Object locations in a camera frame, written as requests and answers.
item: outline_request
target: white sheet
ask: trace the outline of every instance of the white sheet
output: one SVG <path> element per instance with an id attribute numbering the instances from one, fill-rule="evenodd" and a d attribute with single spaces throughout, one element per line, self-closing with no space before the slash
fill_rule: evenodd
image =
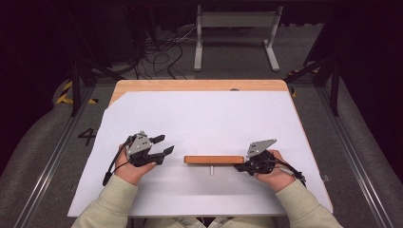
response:
<path id="1" fill-rule="evenodd" d="M 163 165 L 145 175 L 132 217 L 283 215 L 269 188 L 232 166 L 183 163 L 185 155 L 246 156 L 249 143 L 269 139 L 308 189 L 333 211 L 315 158 L 286 91 L 127 92 L 103 117 L 94 147 L 68 215 L 78 217 L 103 189 L 102 181 L 118 145 L 144 130 L 165 135 L 150 153 L 175 145 Z"/>

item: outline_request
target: dark background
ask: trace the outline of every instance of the dark background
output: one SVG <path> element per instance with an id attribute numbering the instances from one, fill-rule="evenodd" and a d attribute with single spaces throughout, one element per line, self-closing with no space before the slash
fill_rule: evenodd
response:
<path id="1" fill-rule="evenodd" d="M 282 26 L 324 23 L 330 9 L 329 6 L 285 7 L 280 22 Z M 9 1 L 0 5 L 1 172 L 27 130 L 53 108 L 55 89 L 69 77 L 71 53 L 65 49 L 66 41 L 61 39 L 60 24 L 53 10 L 46 2 Z M 368 5 L 340 63 L 341 77 L 361 115 L 402 180 L 400 10 L 398 4 Z M 194 23 L 196 7 L 80 6 L 69 7 L 69 13 L 64 11 L 58 16 L 69 22 L 72 44 L 86 57 L 108 67 L 114 62 L 139 58 L 146 31 L 152 26 L 150 18 L 154 19 L 154 26 L 175 30 Z M 343 18 L 344 23 L 350 24 L 346 19 L 349 15 Z M 336 24 L 327 30 L 327 35 L 322 35 L 324 41 L 318 40 L 315 46 L 317 56 L 328 54 L 328 38 L 335 37 L 333 34 L 340 30 Z"/>

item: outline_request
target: black cable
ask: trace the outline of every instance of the black cable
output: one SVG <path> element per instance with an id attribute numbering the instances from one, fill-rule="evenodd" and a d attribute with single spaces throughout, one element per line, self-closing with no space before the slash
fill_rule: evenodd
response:
<path id="1" fill-rule="evenodd" d="M 229 28 L 228 31 L 237 33 L 239 35 L 245 35 L 245 34 L 249 33 L 249 31 L 251 31 L 251 29 L 252 28 Z"/>
<path id="2" fill-rule="evenodd" d="M 134 68 L 134 70 L 136 71 L 136 74 L 137 74 L 137 80 L 139 80 L 140 77 L 143 78 L 143 74 L 142 74 L 142 72 L 139 70 L 138 66 L 136 66 L 136 67 Z"/>
<path id="3" fill-rule="evenodd" d="M 139 72 L 137 72 L 137 68 L 134 67 L 134 72 L 136 73 L 136 79 L 139 80 Z"/>
<path id="4" fill-rule="evenodd" d="M 181 74 L 181 76 L 182 76 L 184 79 L 187 80 L 187 78 L 186 78 L 180 71 L 178 71 L 177 69 L 173 69 L 173 70 L 175 70 L 177 73 Z"/>
<path id="5" fill-rule="evenodd" d="M 153 60 L 153 62 L 152 62 L 152 64 L 153 64 L 153 69 L 154 69 L 154 73 L 155 74 L 158 74 L 158 73 L 160 73 L 161 71 L 163 71 L 164 69 L 160 69 L 160 70 L 156 70 L 155 69 L 155 65 L 156 65 L 156 59 L 159 57 L 159 56 L 162 56 L 162 55 L 164 55 L 164 56 L 166 56 L 167 57 L 167 59 L 166 59 L 166 61 L 164 61 L 164 62 L 160 62 L 160 63 L 157 63 L 157 64 L 165 64 L 165 63 L 167 63 L 168 61 L 169 61 L 169 55 L 168 54 L 166 54 L 166 53 L 160 53 L 160 54 L 158 54 L 158 55 L 156 55 L 155 57 L 154 57 L 154 60 Z"/>
<path id="6" fill-rule="evenodd" d="M 125 162 L 125 163 L 123 163 L 123 164 L 119 165 L 118 167 L 116 167 L 116 168 L 113 170 L 113 172 L 112 172 L 112 173 L 115 173 L 115 172 L 116 172 L 116 170 L 118 170 L 120 167 L 124 166 L 125 164 L 127 164 L 127 163 L 129 163 L 129 162 L 130 162 L 130 161 L 127 161 L 127 162 Z"/>
<path id="7" fill-rule="evenodd" d="M 149 79 L 152 79 L 152 77 L 150 77 L 150 76 L 148 75 L 148 73 L 147 73 L 147 69 L 146 69 L 145 66 L 144 66 L 143 59 L 141 60 L 141 62 L 142 62 L 142 66 L 143 66 L 143 68 L 144 68 L 144 73 L 145 73 L 145 75 L 146 75 Z"/>
<path id="8" fill-rule="evenodd" d="M 160 55 L 166 55 L 167 60 L 165 60 L 165 61 L 163 61 L 163 62 L 159 62 L 159 63 L 155 62 L 156 58 L 158 58 Z M 148 62 L 149 64 L 153 64 L 153 65 L 156 65 L 156 64 L 166 64 L 166 63 L 169 61 L 169 55 L 167 55 L 166 53 L 160 53 L 160 54 L 158 54 L 157 56 L 154 57 L 153 62 L 151 62 L 148 58 L 144 58 L 144 60 L 145 60 L 146 62 Z"/>
<path id="9" fill-rule="evenodd" d="M 178 45 L 177 43 L 175 43 L 175 44 L 176 44 L 176 46 L 178 46 L 178 48 L 180 49 L 181 54 L 179 55 L 179 57 L 178 57 L 172 64 L 170 64 L 170 65 L 168 66 L 168 73 L 169 73 L 169 75 L 171 75 L 172 78 L 174 78 L 174 79 L 176 79 L 176 77 L 173 75 L 173 73 L 171 72 L 171 69 L 170 69 L 170 68 L 171 68 L 176 62 L 178 62 L 178 61 L 182 58 L 182 55 L 183 55 L 182 47 L 181 47 L 180 45 Z"/>
<path id="10" fill-rule="evenodd" d="M 150 48 L 149 50 L 155 50 L 155 51 L 164 52 L 164 51 L 170 50 L 174 45 L 175 45 L 175 43 L 170 40 L 170 41 L 165 41 L 165 42 L 161 43 L 159 49 Z"/>
<path id="11" fill-rule="evenodd" d="M 110 172 L 112 170 L 113 164 L 115 161 L 118 159 L 119 155 L 121 154 L 122 150 L 131 142 L 131 136 L 127 138 L 125 143 L 119 148 L 118 153 L 116 153 L 115 158 L 113 158 L 112 162 L 110 163 L 109 168 L 107 169 L 107 172 L 105 173 L 104 181 L 102 182 L 102 185 L 105 186 L 107 182 L 109 181 L 110 177 L 112 177 L 112 173 L 116 171 L 116 169 L 113 172 Z"/>
<path id="12" fill-rule="evenodd" d="M 132 65 L 130 65 L 130 66 L 128 66 L 128 67 L 125 67 L 125 68 L 122 68 L 122 69 L 118 69 L 118 70 L 111 70 L 110 69 L 110 71 L 112 71 L 112 72 L 114 72 L 114 73 L 117 73 L 117 74 L 119 74 L 119 75 L 122 75 L 122 74 L 125 74 L 125 73 L 127 73 L 127 72 L 129 72 L 132 68 L 134 68 L 136 65 L 137 65 L 138 63 L 133 63 Z M 97 77 L 107 77 L 108 75 L 106 75 L 106 74 L 104 74 L 104 73 L 98 73 L 98 72 L 93 72 L 92 71 L 92 73 L 93 74 L 95 74 L 95 76 L 97 76 Z"/>
<path id="13" fill-rule="evenodd" d="M 139 66 L 136 66 L 136 69 L 137 69 L 137 71 L 139 72 L 140 76 L 141 76 L 143 79 L 146 79 L 146 80 L 152 79 L 152 78 L 150 78 L 150 77 L 145 77 L 145 76 L 143 75 L 142 71 L 139 69 Z"/>
<path id="14" fill-rule="evenodd" d="M 306 187 L 305 178 L 303 177 L 302 172 L 298 172 L 293 166 L 291 166 L 291 164 L 286 163 L 286 162 L 281 161 L 276 158 L 274 158 L 273 160 L 265 160 L 262 162 L 279 163 L 279 164 L 285 165 L 288 169 L 290 169 L 294 173 L 294 176 L 296 177 L 296 179 L 300 180 L 302 182 L 302 184 Z"/>

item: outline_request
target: printed number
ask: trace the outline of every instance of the printed number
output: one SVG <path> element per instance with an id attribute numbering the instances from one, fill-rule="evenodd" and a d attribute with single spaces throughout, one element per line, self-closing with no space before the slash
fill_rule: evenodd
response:
<path id="1" fill-rule="evenodd" d="M 94 132 L 94 129 L 92 129 L 91 127 L 89 129 L 87 129 L 85 132 L 81 133 L 78 138 L 85 138 L 86 139 L 86 146 L 89 145 L 89 142 L 91 141 L 92 138 L 95 138 L 97 135 L 92 135 L 92 133 Z"/>

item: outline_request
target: metal rod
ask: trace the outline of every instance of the metal rod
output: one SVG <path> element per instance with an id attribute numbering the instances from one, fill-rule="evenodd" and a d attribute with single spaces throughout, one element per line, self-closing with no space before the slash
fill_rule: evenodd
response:
<path id="1" fill-rule="evenodd" d="M 83 100 L 81 101 L 82 104 L 85 104 L 86 101 L 88 101 L 93 90 L 93 87 L 86 87 Z M 42 197 L 45 195 L 54 173 L 56 172 L 57 166 L 59 165 L 60 160 L 63 157 L 63 153 L 65 152 L 65 147 L 70 134 L 74 129 L 75 124 L 77 124 L 78 120 L 80 119 L 80 116 L 83 113 L 85 107 L 85 105 L 81 105 L 80 108 L 77 110 L 76 115 L 74 117 L 70 117 L 70 119 L 68 120 L 63 134 L 59 139 L 59 142 L 56 144 L 56 147 L 54 148 L 53 153 L 51 154 L 48 163 L 44 168 L 44 171 L 39 176 L 38 181 L 36 182 L 35 187 L 33 188 L 29 199 L 24 206 L 24 209 L 18 217 L 18 220 L 15 222 L 14 228 L 23 228 L 29 226 L 31 219 L 35 214 L 35 211 L 38 208 Z"/>
<path id="2" fill-rule="evenodd" d="M 283 81 L 286 84 L 292 83 L 294 80 L 304 76 L 305 74 L 307 74 L 309 71 L 314 70 L 318 67 L 321 67 L 323 64 L 325 64 L 328 61 L 328 59 L 321 59 L 317 62 L 312 63 L 311 65 L 303 68 L 302 70 L 294 73 L 293 75 L 288 76 L 287 78 L 283 79 Z"/>
<path id="3" fill-rule="evenodd" d="M 358 155 L 356 154 L 355 149 L 344 129 L 343 124 L 341 123 L 338 117 L 335 117 L 333 115 L 332 108 L 330 108 L 330 106 L 327 104 L 327 101 L 329 101 L 329 96 L 327 95 L 326 90 L 322 87 L 318 87 L 317 93 L 344 146 L 343 151 L 346 156 L 346 159 L 355 174 L 355 178 L 361 188 L 361 191 L 365 199 L 367 200 L 371 208 L 371 211 L 374 214 L 374 218 L 376 219 L 378 226 L 393 227 L 393 224 L 389 219 L 388 213 L 386 212 L 382 202 L 380 201 L 380 198 L 378 197 L 376 191 L 374 190 L 373 182 L 368 177 L 367 172 L 365 171 Z"/>
<path id="4" fill-rule="evenodd" d="M 335 61 L 335 72 L 333 72 L 332 88 L 330 93 L 330 107 L 332 108 L 333 114 L 335 114 L 335 116 L 338 116 L 337 97 L 338 97 L 338 85 L 340 77 L 339 73 L 340 73 L 340 66 L 338 64 L 338 61 Z"/>

